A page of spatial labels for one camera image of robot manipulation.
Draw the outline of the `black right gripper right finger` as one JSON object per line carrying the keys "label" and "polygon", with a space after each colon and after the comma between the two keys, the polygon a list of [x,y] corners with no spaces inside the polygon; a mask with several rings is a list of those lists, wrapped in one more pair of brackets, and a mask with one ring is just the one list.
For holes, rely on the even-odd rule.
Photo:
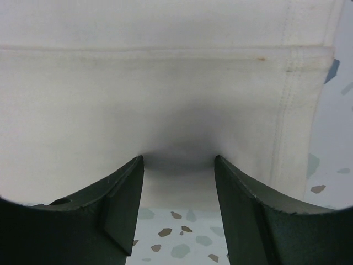
{"label": "black right gripper right finger", "polygon": [[352,263],[352,208],[289,197],[222,156],[214,173],[231,264]]}

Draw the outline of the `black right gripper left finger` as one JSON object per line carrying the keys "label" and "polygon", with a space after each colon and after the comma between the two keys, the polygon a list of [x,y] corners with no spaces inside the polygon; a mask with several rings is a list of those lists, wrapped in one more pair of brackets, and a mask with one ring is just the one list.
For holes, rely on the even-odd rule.
{"label": "black right gripper left finger", "polygon": [[49,205],[1,199],[2,264],[125,264],[144,175],[137,156],[111,175]]}

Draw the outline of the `cream white t shirt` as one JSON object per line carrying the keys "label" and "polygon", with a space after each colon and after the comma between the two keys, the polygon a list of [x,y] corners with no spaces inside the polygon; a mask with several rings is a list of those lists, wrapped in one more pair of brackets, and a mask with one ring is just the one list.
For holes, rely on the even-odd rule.
{"label": "cream white t shirt", "polygon": [[141,205],[218,210],[213,160],[296,199],[343,1],[2,1],[1,196],[145,158]]}

